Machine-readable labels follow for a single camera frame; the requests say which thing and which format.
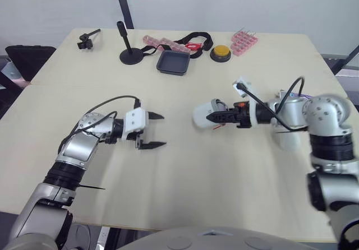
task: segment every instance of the black chair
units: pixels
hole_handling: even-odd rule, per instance
[[[54,47],[41,47],[39,45],[12,45],[5,48],[10,60],[26,81],[31,81],[34,78],[55,50]],[[1,72],[2,68],[3,66],[0,68],[0,84],[5,89],[0,90],[0,118],[22,92],[21,87]]]

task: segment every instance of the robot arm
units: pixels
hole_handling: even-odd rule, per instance
[[[250,128],[271,123],[289,131],[307,130],[312,147],[310,160],[315,169],[307,175],[311,203],[329,216],[339,249],[357,249],[359,236],[351,236],[348,231],[359,224],[359,161],[353,154],[352,130],[345,125],[349,116],[346,100],[335,95],[310,99],[297,96],[286,99],[278,112],[281,98],[263,103],[242,80],[233,87],[242,97],[249,95],[252,103],[234,103],[233,108],[228,108],[214,99],[195,108],[196,125],[204,128],[235,123],[237,128]]]
[[[62,248],[72,223],[72,214],[63,206],[71,206],[76,188],[82,186],[82,177],[100,142],[134,140],[138,149],[153,149],[165,144],[144,143],[141,135],[149,119],[163,117],[143,110],[139,107],[139,100],[136,106],[126,113],[124,119],[117,119],[117,112],[106,116],[90,112],[80,119],[76,129],[63,140],[44,181],[38,184],[16,219],[6,249]]]

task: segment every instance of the white table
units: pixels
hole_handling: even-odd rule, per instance
[[[19,213],[37,183],[52,166],[60,140],[82,114],[106,99],[132,94],[147,110],[165,120],[152,122],[147,141],[167,141],[155,150],[138,151],[133,142],[100,145],[70,207],[79,222],[134,229],[166,229],[188,225],[220,225],[252,229],[297,240],[333,240],[326,216],[311,207],[306,173],[309,138],[285,152],[272,141],[269,126],[216,131],[193,126],[193,108],[212,98],[228,104],[241,100],[231,84],[246,77],[263,100],[286,89],[300,75],[304,93],[345,92],[304,35],[258,34],[259,42],[241,57],[216,63],[204,52],[192,59],[183,77],[155,69],[159,55],[137,65],[119,59],[124,49],[117,30],[103,30],[93,51],[80,51],[74,30],[57,49],[32,85],[0,121],[0,210]],[[179,39],[184,32],[129,31],[141,38]],[[229,45],[231,33],[211,33],[215,44]],[[119,111],[132,101],[119,100],[99,111]],[[359,141],[359,115],[351,104],[354,140]],[[359,143],[355,151],[359,152]]]

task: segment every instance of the black cable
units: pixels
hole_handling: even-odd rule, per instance
[[[135,99],[135,104],[134,104],[134,109],[137,108],[137,107],[141,107],[141,102],[140,102],[140,99],[135,97],[135,96],[132,96],[132,95],[122,95],[122,96],[117,96],[117,97],[114,97],[114,98],[111,98],[109,100],[106,100],[98,105],[96,105],[95,107],[92,107],[90,110],[88,110],[85,114],[88,114],[88,113],[91,113],[93,110],[96,110],[97,108],[101,107],[102,105],[106,104],[106,103],[109,103],[111,101],[114,101],[114,100],[117,100],[117,99],[123,99],[123,98],[132,98],[132,99]],[[67,142],[67,140],[75,134],[75,129],[77,128],[77,125],[78,125],[78,122],[75,124],[75,126],[72,128],[72,130],[70,131],[70,134],[67,135],[60,143],[59,147],[58,147],[58,150],[57,150],[57,153],[59,154],[61,149],[62,149],[62,146],[64,146],[64,144]]]
[[[245,93],[247,93],[247,95],[251,98],[253,98],[257,103],[259,103],[260,105],[262,105],[267,111],[269,111],[272,116],[274,118],[276,118],[278,120],[278,122],[280,124],[282,124],[282,126],[284,128],[286,128],[287,130],[291,131],[291,132],[296,132],[296,131],[306,131],[307,130],[307,127],[303,127],[303,128],[291,128],[289,126],[287,126],[287,124],[285,124],[281,118],[278,117],[278,115],[272,111],[263,101],[261,101],[260,99],[257,98],[257,96],[255,96],[254,94],[252,94],[245,85],[241,84],[241,83],[238,83],[237,84],[237,88],[240,89],[240,90],[243,90]]]
[[[277,108],[277,110],[276,110],[276,112],[275,112],[276,114],[278,114],[279,111],[282,110],[284,103],[286,102],[286,100],[287,100],[287,98],[289,97],[289,95],[291,94],[292,90],[293,90],[294,87],[298,84],[298,82],[299,82],[300,80],[302,80],[302,82],[301,82],[301,87],[299,88],[299,93],[298,93],[298,95],[299,95],[299,96],[302,95],[302,90],[303,90],[304,81],[305,81],[303,76],[297,78],[297,80],[294,81],[294,83],[293,83],[293,84],[291,85],[291,87],[288,89],[287,93],[285,94],[284,98],[283,98],[282,101],[280,102],[280,104],[279,104],[279,106],[278,106],[278,108]]]

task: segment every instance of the pink rack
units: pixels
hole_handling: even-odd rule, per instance
[[[169,47],[173,50],[173,51],[179,51],[179,52],[185,52],[185,53],[191,53],[191,50],[187,47],[185,47],[184,45],[181,44],[177,44],[171,40],[168,40],[166,38],[162,38],[160,40],[153,38],[151,36],[145,35],[144,36],[144,43],[147,45],[152,45],[154,47],[157,47],[159,44],[166,44],[169,45]]]
[[[231,45],[232,54],[239,56],[251,48],[258,41],[258,38],[240,30],[232,36],[231,41],[233,41]]]

